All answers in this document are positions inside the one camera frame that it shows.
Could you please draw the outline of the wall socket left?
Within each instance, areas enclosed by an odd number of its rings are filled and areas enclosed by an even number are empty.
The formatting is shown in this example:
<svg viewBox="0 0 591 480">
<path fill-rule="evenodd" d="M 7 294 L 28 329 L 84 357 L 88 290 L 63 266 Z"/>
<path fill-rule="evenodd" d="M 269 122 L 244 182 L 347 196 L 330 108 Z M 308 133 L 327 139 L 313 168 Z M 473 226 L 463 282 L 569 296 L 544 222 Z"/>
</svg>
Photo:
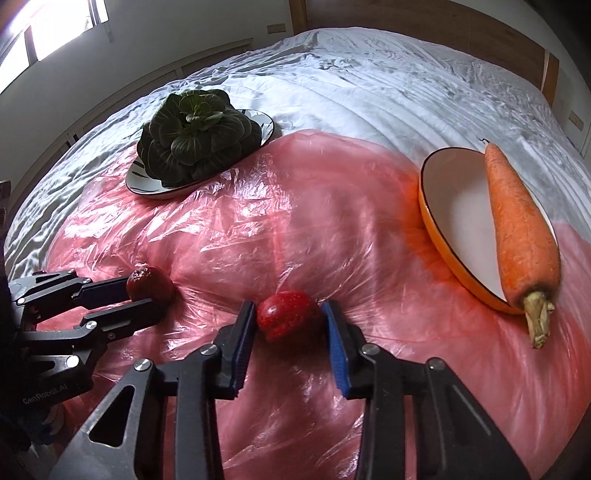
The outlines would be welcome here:
<svg viewBox="0 0 591 480">
<path fill-rule="evenodd" d="M 270 25 L 267 25 L 266 26 L 266 31 L 269 34 L 286 33 L 287 32 L 287 26 L 284 23 L 270 24 Z"/>
</svg>

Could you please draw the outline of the window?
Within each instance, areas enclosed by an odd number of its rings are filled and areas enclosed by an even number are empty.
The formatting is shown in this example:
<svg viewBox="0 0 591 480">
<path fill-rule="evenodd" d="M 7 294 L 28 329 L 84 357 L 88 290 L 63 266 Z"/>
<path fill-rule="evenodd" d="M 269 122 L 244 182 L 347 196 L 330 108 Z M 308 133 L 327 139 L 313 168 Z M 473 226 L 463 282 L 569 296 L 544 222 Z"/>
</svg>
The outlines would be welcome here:
<svg viewBox="0 0 591 480">
<path fill-rule="evenodd" d="M 1 32 L 1 91 L 35 63 L 108 20 L 106 1 L 26 1 Z"/>
</svg>

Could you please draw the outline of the white bed duvet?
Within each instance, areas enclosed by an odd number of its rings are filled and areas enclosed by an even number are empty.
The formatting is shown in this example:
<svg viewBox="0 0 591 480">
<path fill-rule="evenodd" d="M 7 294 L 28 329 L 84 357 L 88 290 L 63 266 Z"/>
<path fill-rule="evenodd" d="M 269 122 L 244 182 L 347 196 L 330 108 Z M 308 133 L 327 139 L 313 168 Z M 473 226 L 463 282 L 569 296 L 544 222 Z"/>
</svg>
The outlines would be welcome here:
<svg viewBox="0 0 591 480">
<path fill-rule="evenodd" d="M 501 147 L 550 217 L 590 234 L 590 170 L 542 93 L 497 65 L 401 34 L 317 29 L 249 51 L 159 87 L 70 148 L 13 217 L 7 272 L 38 270 L 84 187 L 135 146 L 167 95 L 228 92 L 235 107 L 273 118 L 276 132 L 315 129 L 385 146 L 415 162 L 446 146 Z"/>
</svg>

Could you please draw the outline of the wooden headboard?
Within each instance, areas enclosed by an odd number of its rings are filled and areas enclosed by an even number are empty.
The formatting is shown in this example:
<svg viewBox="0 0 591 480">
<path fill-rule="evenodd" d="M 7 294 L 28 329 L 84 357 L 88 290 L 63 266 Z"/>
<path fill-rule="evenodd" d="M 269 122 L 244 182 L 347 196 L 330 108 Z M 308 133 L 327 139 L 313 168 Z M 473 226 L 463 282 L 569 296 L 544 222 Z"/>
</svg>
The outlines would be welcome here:
<svg viewBox="0 0 591 480">
<path fill-rule="evenodd" d="M 294 34 L 363 27 L 400 33 L 472 55 L 529 81 L 555 100 L 559 59 L 509 25 L 453 1 L 290 0 Z"/>
</svg>

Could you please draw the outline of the wall socket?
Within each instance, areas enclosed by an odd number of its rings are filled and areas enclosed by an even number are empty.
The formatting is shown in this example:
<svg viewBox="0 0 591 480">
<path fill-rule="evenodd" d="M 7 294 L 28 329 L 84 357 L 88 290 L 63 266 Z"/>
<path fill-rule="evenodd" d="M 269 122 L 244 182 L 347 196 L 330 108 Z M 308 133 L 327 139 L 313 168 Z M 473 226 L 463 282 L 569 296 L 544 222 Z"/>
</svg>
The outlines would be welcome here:
<svg viewBox="0 0 591 480">
<path fill-rule="evenodd" d="M 573 111 L 569 111 L 568 120 L 579 130 L 583 131 L 585 122 Z"/>
<path fill-rule="evenodd" d="M 270 25 L 267 25 L 266 26 L 266 31 L 269 34 L 286 33 L 287 32 L 287 26 L 284 23 L 270 24 Z"/>
</svg>

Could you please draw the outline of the patterned plate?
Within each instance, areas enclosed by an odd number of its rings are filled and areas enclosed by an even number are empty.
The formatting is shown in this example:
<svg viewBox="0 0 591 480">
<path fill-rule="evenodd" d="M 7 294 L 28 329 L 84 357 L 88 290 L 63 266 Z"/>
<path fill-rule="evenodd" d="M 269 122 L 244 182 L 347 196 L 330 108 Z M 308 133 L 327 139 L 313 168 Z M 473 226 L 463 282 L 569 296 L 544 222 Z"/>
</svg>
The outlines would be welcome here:
<svg viewBox="0 0 591 480">
<path fill-rule="evenodd" d="M 256 109 L 238 109 L 238 112 L 259 125 L 260 145 L 262 147 L 270 142 L 274 133 L 276 133 L 276 123 L 274 123 L 273 118 L 271 118 L 270 115 Z M 192 181 L 180 186 L 167 187 L 164 186 L 159 179 L 149 177 L 143 161 L 136 157 L 129 165 L 125 177 L 125 185 L 130 192 L 139 196 L 152 199 L 170 199 L 176 195 L 190 192 L 192 189 L 204 184 L 204 182 L 207 182 L 213 177 L 214 175 L 211 175 L 204 180 Z"/>
</svg>

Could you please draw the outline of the orange carrot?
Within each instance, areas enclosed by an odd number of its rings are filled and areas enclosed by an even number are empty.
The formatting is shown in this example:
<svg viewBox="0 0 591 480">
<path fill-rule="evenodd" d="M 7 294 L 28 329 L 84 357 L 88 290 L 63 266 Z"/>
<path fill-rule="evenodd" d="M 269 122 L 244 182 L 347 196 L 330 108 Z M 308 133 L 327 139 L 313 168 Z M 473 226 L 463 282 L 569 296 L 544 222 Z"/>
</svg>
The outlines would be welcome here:
<svg viewBox="0 0 591 480">
<path fill-rule="evenodd" d="M 558 244 L 548 222 L 500 147 L 489 142 L 484 162 L 495 228 L 501 287 L 525 314 L 530 342 L 545 346 L 561 283 Z"/>
</svg>

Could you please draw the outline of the red plum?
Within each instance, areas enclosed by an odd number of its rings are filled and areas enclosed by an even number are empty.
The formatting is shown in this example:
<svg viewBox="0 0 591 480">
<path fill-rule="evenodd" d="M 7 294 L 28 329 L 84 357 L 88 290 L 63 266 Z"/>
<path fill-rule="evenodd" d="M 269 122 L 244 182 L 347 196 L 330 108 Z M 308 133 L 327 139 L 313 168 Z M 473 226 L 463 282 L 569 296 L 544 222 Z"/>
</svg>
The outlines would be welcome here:
<svg viewBox="0 0 591 480">
<path fill-rule="evenodd" d="M 270 344 L 304 340 L 322 330 L 324 315 L 311 296 L 290 290 L 266 298 L 256 312 L 257 326 Z"/>
<path fill-rule="evenodd" d="M 131 272 L 126 291 L 132 301 L 151 299 L 160 305 L 169 304 L 175 295 L 170 278 L 161 269 L 149 265 L 139 266 Z"/>
</svg>

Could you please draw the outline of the dark green leafy vegetable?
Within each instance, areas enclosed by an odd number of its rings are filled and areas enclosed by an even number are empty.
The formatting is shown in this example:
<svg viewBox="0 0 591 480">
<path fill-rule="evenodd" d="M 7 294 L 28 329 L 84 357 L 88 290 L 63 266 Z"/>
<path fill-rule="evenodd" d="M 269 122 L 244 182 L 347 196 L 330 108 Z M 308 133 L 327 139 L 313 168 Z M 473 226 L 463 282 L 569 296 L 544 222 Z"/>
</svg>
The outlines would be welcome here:
<svg viewBox="0 0 591 480">
<path fill-rule="evenodd" d="M 137 155 L 164 187 L 207 180 L 263 146 L 263 128 L 221 89 L 169 94 L 142 126 Z"/>
</svg>

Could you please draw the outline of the wall socket right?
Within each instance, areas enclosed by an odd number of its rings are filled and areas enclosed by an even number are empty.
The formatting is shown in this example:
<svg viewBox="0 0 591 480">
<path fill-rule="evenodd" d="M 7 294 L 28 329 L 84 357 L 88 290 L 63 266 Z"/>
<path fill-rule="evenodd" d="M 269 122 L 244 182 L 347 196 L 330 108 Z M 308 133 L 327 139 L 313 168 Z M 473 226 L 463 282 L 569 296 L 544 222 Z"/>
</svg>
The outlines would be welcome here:
<svg viewBox="0 0 591 480">
<path fill-rule="evenodd" d="M 583 131 L 585 122 L 573 111 L 569 111 L 568 120 L 579 130 Z"/>
</svg>

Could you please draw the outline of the pink plastic sheet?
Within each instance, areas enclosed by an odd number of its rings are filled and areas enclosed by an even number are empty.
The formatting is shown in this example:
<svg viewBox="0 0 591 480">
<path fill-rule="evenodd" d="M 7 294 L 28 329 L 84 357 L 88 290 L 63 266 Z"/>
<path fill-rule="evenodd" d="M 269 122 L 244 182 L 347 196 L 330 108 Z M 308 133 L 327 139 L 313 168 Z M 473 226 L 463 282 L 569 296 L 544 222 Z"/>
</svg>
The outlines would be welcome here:
<svg viewBox="0 0 591 480">
<path fill-rule="evenodd" d="M 349 479 L 363 405 L 332 380 L 320 305 L 338 300 L 366 337 L 422 362 L 444 358 L 533 478 L 555 462 L 590 403 L 590 246 L 556 227 L 563 285 L 553 332 L 530 347 L 523 319 L 487 308 L 457 281 L 419 211 L 418 168 L 383 147 L 288 135 L 182 199 L 127 190 L 132 152 L 83 190 L 48 266 L 96 280 L 149 264 L 135 291 L 175 293 L 164 321 L 114 345 L 91 392 L 65 405 L 79 427 L 132 360 L 166 362 L 211 340 L 245 300 L 259 336 L 245 388 L 217 406 L 229 479 Z"/>
</svg>

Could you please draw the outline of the orange rimmed white dish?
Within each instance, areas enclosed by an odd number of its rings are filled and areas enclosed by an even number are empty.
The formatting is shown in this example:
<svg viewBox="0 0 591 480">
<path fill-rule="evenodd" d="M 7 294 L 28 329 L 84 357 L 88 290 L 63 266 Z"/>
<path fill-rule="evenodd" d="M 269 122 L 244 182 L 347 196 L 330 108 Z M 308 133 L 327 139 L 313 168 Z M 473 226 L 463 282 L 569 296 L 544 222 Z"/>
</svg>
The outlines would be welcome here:
<svg viewBox="0 0 591 480">
<path fill-rule="evenodd" d="M 448 147 L 431 154 L 420 172 L 420 211 L 436 249 L 460 283 L 495 310 L 523 314 L 509 305 L 501 287 L 484 152 Z M 546 212 L 530 194 L 557 242 Z"/>
</svg>

